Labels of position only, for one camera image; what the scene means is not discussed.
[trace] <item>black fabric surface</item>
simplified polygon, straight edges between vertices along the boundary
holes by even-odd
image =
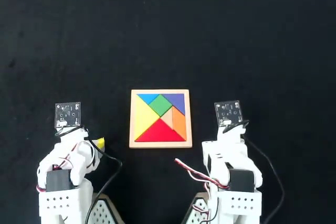
[[[81,101],[92,138],[124,168],[106,191],[126,223],[180,223],[202,185],[214,102],[239,99],[247,135],[285,190],[272,223],[333,218],[336,0],[0,0],[2,223],[38,223],[38,162],[56,142],[54,104]],[[190,149],[128,148],[131,89],[191,95]],[[266,160],[263,217],[280,198]],[[95,191],[114,171],[103,160]]]

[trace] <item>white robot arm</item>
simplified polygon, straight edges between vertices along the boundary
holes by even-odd
[[[261,192],[257,188],[263,181],[261,171],[248,157],[242,138],[248,121],[243,121],[238,101],[216,103],[215,108],[219,125],[217,140],[202,143],[203,163],[208,175],[175,160],[193,179],[204,182],[208,192],[206,209],[193,204],[185,223],[259,224]]]
[[[41,224],[85,223],[93,187],[84,176],[97,169],[101,154],[85,140],[88,132],[79,122],[80,103],[57,104],[55,128],[60,143],[37,168]],[[93,142],[104,149],[103,138]]]

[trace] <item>cable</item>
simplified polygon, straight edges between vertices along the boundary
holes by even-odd
[[[36,190],[39,192],[39,193],[44,193],[46,190],[43,189],[43,188],[40,188],[38,185],[36,185]]]
[[[178,158],[175,159],[175,162],[178,163],[179,165],[181,165],[184,169],[186,169],[188,172],[192,172],[194,174],[197,174],[198,176],[202,177],[205,180],[201,180],[201,179],[196,179],[192,176],[193,179],[197,180],[197,181],[201,181],[201,182],[211,182],[213,184],[215,184],[217,187],[219,187],[220,189],[227,189],[228,186],[222,185],[220,182],[218,182],[217,180],[210,178],[209,176],[200,173],[194,169],[192,169],[190,166],[187,166],[185,163],[183,163],[181,160],[179,160]]]
[[[195,211],[200,212],[200,213],[202,213],[202,214],[207,214],[207,213],[209,213],[208,210],[203,210],[203,209],[199,208],[198,206],[196,206],[195,204],[192,205],[192,208],[193,208]]]
[[[204,183],[209,182],[208,180],[203,180],[203,179],[195,178],[195,177],[191,174],[191,172],[190,172],[189,170],[187,170],[187,172],[189,173],[189,176],[191,176],[191,178],[192,178],[193,180],[195,180],[195,181],[204,182]]]
[[[240,125],[243,125],[243,128],[245,128],[248,124],[249,124],[249,120],[242,120],[241,122],[239,123],[235,123],[235,124],[231,124],[231,125],[228,125],[225,127],[225,129],[223,130],[223,133],[226,133],[232,129],[234,129],[235,127],[237,126],[240,126]]]
[[[115,157],[112,157],[112,156],[110,156],[109,154],[103,152],[100,148],[98,148],[98,146],[96,146],[96,145],[94,144],[94,142],[93,142],[90,138],[88,138],[88,141],[89,141],[89,142],[92,144],[92,146],[93,146],[99,153],[101,153],[103,156],[106,156],[107,158],[116,161],[116,162],[118,163],[118,169],[117,169],[117,171],[116,171],[114,174],[112,174],[112,176],[108,179],[108,181],[106,181],[106,183],[103,185],[103,187],[102,187],[102,188],[100,189],[100,191],[97,193],[97,195],[96,195],[96,197],[94,198],[94,200],[93,200],[93,202],[92,202],[92,204],[91,204],[91,206],[90,206],[90,208],[89,208],[89,211],[88,211],[88,213],[87,213],[87,215],[86,215],[86,218],[85,218],[85,224],[88,224],[90,214],[91,214],[91,212],[92,212],[94,206],[95,206],[96,203],[98,202],[98,200],[99,200],[99,196],[100,196],[100,195],[102,194],[102,192],[109,186],[109,184],[112,182],[112,180],[113,180],[113,179],[120,173],[120,170],[121,170],[121,167],[122,167],[122,162],[121,162],[119,159],[117,159],[117,158],[115,158]]]
[[[68,134],[70,134],[71,132],[74,132],[74,131],[76,131],[76,130],[82,128],[82,126],[76,126],[76,127],[72,128],[71,130],[62,133],[64,128],[65,128],[65,127],[62,127],[58,132],[56,132],[56,133],[55,133],[55,136],[62,137],[62,136],[68,135]]]
[[[209,191],[209,188],[208,188],[208,183],[204,183],[204,188],[205,188],[206,192],[208,193],[209,199],[211,199],[211,194],[210,194],[210,191]]]
[[[64,162],[67,161],[67,162],[70,163],[70,165],[71,165],[72,167],[74,167],[73,163],[72,163],[69,159],[67,159],[66,157],[58,157],[58,158],[60,158],[60,159],[64,159]]]
[[[262,156],[264,156],[264,158],[267,160],[267,162],[269,163],[270,167],[272,168],[272,171],[275,175],[275,178],[277,179],[278,181],[278,184],[280,186],[280,189],[281,189],[281,198],[280,198],[280,201],[278,203],[278,205],[273,209],[273,211],[266,217],[265,221],[263,224],[268,224],[268,222],[270,221],[270,219],[277,213],[277,211],[280,209],[280,207],[282,206],[282,203],[284,202],[284,199],[285,199],[285,190],[284,190],[284,187],[282,185],[282,182],[280,180],[280,177],[277,173],[277,171],[275,170],[271,160],[268,158],[268,156],[262,152],[262,150],[260,150],[253,142],[251,142],[246,136],[243,136],[243,139],[248,142],[254,149],[256,149]]]
[[[215,216],[214,216],[211,220],[202,220],[202,221],[199,222],[199,224],[204,223],[204,222],[208,223],[208,222],[213,221],[213,220],[217,217],[217,214],[218,214],[218,206],[219,206],[219,198],[217,197],[217,207],[216,207],[216,213],[215,213]]]

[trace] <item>red wire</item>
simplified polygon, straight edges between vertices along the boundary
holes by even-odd
[[[192,168],[190,168],[189,166],[187,166],[186,164],[184,164],[182,161],[180,161],[179,159],[175,159],[175,162],[177,162],[179,165],[181,165],[184,169],[194,173],[194,174],[197,174],[198,176],[202,177],[203,179],[206,179],[210,182],[212,182],[213,184],[215,184],[216,186],[218,186],[219,188],[221,189],[226,189],[228,188],[228,186],[225,186],[225,185],[222,185],[221,183],[219,183],[217,180],[213,179],[213,178],[210,178],[209,176],[206,176],[204,175],[203,173],[200,173]]]

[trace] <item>tangram puzzle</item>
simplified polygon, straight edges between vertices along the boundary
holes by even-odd
[[[189,91],[132,90],[130,147],[192,147]]]

